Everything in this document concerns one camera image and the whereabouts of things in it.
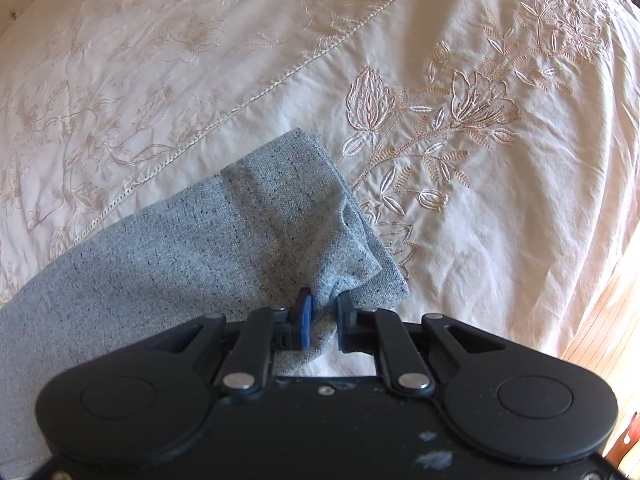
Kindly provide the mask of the grey speckled pants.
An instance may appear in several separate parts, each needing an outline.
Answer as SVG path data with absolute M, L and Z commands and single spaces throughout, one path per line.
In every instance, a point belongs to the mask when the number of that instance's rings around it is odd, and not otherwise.
M 70 249 L 2 308 L 2 476 L 48 458 L 34 408 L 58 373 L 209 312 L 241 321 L 292 304 L 302 288 L 311 347 L 278 359 L 286 374 L 331 347 L 342 292 L 365 309 L 409 293 L 322 143 L 293 130 Z

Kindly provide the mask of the cream embroidered bedspread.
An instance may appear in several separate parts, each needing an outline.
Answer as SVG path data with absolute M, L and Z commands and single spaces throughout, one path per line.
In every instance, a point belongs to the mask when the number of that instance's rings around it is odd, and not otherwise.
M 1 38 L 1 297 L 292 129 L 434 307 L 549 353 L 639 222 L 630 0 L 34 0 Z

